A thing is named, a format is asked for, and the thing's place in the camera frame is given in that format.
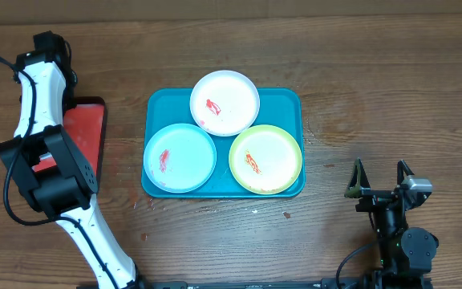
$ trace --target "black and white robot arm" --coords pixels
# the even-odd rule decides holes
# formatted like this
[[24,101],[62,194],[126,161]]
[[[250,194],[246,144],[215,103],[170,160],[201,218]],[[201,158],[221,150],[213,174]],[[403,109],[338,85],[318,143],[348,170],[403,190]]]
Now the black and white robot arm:
[[[19,55],[15,64],[34,81],[33,127],[24,149],[18,151],[28,129],[33,97],[31,82],[19,72],[21,116],[14,139],[0,144],[0,157],[9,168],[14,154],[19,154],[13,173],[19,193],[31,208],[44,212],[71,236],[94,271],[99,288],[146,288],[101,214],[93,168],[63,129],[63,115],[73,107],[77,83],[66,43],[49,31],[34,36],[34,44],[35,51]],[[48,157],[56,166],[35,172],[33,166]]]

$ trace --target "wooden table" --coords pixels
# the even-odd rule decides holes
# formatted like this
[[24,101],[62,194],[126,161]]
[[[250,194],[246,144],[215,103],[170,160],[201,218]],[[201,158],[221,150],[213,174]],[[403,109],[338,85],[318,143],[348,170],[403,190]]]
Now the wooden table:
[[[394,187],[401,158],[432,180],[434,194],[408,221],[440,239],[431,273],[436,287],[462,287],[462,14],[0,26],[0,55],[13,61],[33,50],[32,35],[47,30],[72,45],[75,94],[107,102],[99,203],[120,245],[151,280],[333,276],[348,253],[374,237],[367,215],[343,197],[361,157],[375,189]],[[219,69],[301,97],[307,183],[297,197],[183,201],[144,194],[149,96],[191,87]],[[20,112],[20,86],[11,76],[0,65],[0,142],[13,136]],[[4,174],[0,161],[0,288],[93,282],[58,226],[10,220]],[[10,194],[16,214],[43,218],[14,186]],[[342,275],[379,265],[376,254],[354,258]]]

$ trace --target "orange mark on plate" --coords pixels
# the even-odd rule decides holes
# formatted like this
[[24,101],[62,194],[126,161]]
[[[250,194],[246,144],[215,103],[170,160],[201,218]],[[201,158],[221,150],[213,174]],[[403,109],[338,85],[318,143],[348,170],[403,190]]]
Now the orange mark on plate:
[[248,150],[245,151],[245,162],[247,163],[247,165],[250,165],[250,167],[253,168],[255,173],[261,173],[260,168],[257,166],[257,163],[253,159],[253,157],[251,157],[250,152]]
[[212,102],[210,99],[206,100],[206,107],[216,116],[221,113],[221,108],[219,108],[219,106]]
[[167,161],[169,156],[170,152],[168,149],[165,149],[160,155],[160,171],[162,173],[165,173],[165,170],[167,169]]

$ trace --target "blue tray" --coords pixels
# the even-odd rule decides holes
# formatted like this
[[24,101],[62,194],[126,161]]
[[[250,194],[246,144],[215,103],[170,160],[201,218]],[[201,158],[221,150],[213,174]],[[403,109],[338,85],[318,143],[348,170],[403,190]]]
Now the blue tray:
[[[272,124],[289,132],[301,147],[304,160],[302,139],[301,100],[295,92],[286,88],[258,88],[260,94],[260,112],[257,124]],[[160,129],[170,124],[196,124],[190,113],[191,88],[165,88],[155,92],[148,102],[148,114],[145,122],[145,145]],[[238,184],[229,170],[229,148],[236,136],[211,136],[217,147],[217,165],[209,180],[190,193],[168,193],[151,183],[142,165],[142,187],[152,197],[176,198],[265,198],[295,197],[306,183],[305,164],[295,183],[287,190],[273,195],[251,193]]]

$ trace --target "yellow plate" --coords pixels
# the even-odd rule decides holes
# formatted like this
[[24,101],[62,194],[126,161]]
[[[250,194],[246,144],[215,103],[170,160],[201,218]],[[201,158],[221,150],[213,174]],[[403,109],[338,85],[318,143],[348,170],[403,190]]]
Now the yellow plate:
[[273,125],[246,129],[229,150],[229,167],[238,183],[253,193],[275,194],[288,189],[302,168],[297,141]]

